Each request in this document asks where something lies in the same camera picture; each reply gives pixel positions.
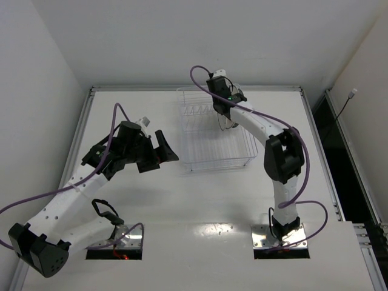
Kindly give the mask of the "orange sunburst plate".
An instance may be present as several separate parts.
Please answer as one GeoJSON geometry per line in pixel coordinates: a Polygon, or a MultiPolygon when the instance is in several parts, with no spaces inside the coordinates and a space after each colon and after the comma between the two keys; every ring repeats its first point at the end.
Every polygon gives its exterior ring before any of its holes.
{"type": "MultiPolygon", "coordinates": [[[[244,100],[244,94],[241,89],[235,87],[234,85],[230,86],[230,96],[227,98],[229,101],[233,103],[239,103],[244,100]]],[[[239,124],[232,121],[230,118],[226,121],[226,129],[234,129],[238,127],[239,124]]]]}

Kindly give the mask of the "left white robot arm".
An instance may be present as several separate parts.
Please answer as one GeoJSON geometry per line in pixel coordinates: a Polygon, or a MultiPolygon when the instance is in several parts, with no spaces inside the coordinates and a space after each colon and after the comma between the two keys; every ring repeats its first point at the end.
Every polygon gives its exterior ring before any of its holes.
{"type": "Polygon", "coordinates": [[[80,227],[69,229],[68,224],[85,203],[96,207],[101,202],[94,195],[127,164],[136,164],[139,173],[145,173],[179,159],[161,130],[155,133],[158,146],[153,147],[146,127],[142,120],[121,122],[89,150],[65,187],[38,214],[10,228],[8,237],[18,258],[50,278],[70,255],[115,237],[125,222],[113,209],[99,212],[98,218],[80,227]]]}

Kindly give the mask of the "white plate dark rim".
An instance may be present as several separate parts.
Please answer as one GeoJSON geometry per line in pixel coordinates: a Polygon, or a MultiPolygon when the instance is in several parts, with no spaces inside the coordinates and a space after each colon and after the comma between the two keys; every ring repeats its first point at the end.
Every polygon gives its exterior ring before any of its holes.
{"type": "Polygon", "coordinates": [[[229,130],[234,126],[234,122],[229,120],[226,116],[217,113],[217,120],[222,131],[229,130]]]}

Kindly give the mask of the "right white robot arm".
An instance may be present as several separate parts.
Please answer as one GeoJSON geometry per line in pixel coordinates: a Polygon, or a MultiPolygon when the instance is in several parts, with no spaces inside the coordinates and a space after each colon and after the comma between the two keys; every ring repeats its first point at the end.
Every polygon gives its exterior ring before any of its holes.
{"type": "Polygon", "coordinates": [[[264,146],[264,170],[274,190],[272,234],[282,240],[300,225],[296,205],[288,201],[296,194],[298,176],[305,163],[302,144],[289,127],[282,128],[273,119],[255,113],[243,92],[226,76],[210,73],[206,83],[215,111],[242,126],[264,146]]]}

